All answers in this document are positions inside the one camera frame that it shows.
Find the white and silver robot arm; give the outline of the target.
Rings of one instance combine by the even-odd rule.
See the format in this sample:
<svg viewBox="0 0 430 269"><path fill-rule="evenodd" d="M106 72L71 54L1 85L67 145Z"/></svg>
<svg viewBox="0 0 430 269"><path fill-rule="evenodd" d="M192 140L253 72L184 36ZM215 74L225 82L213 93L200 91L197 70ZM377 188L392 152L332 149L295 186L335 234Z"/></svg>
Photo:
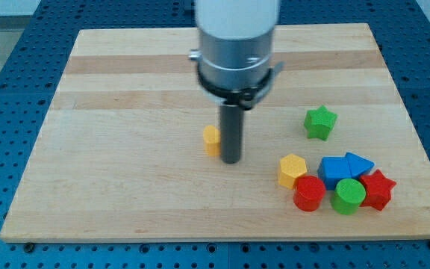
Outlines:
<svg viewBox="0 0 430 269"><path fill-rule="evenodd" d="M197 72L224 90L258 85L269 72L279 0L197 0Z"/></svg>

